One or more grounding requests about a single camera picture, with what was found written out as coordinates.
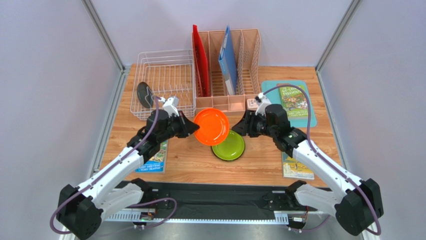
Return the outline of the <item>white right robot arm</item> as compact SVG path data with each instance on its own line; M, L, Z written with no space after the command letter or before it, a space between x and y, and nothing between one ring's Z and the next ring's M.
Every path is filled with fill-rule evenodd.
M328 157L305 132L291 126L282 106L271 104L264 114L246 110L231 129L243 137L272 138L281 152L313 171L328 191L299 180L287 188L287 194L299 205L335 217L347 233L358 236L384 215L379 184L371 178L359 178Z

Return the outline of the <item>dark teal plate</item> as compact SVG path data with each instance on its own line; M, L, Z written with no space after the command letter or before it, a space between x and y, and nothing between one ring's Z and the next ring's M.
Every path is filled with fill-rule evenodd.
M139 103L146 109L153 107L153 93L146 82L140 82L136 88L137 98Z

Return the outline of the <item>lime green plate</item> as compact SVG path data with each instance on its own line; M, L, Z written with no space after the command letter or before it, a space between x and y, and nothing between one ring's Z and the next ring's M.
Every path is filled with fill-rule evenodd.
M212 153L222 161L231 162L239 159L246 148L241 135L230 130L226 139L218 145L211 147Z

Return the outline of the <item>orange plate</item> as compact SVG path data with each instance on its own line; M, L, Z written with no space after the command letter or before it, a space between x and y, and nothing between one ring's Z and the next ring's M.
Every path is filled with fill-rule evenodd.
M217 108L206 108L196 114L194 123L199 126L195 138L203 145L215 146L222 143L230 131L228 117Z

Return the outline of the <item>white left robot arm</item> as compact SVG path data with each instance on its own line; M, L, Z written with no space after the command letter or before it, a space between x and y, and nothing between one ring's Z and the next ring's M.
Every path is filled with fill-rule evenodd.
M182 111L169 114L163 109L154 110L146 125L112 162L78 186L68 184L60 191L58 209L53 217L69 233L86 240L113 214L133 205L148 203L153 199L153 188L144 180L133 179L120 189L116 186L154 157L162 143L174 137L187 138L199 128Z

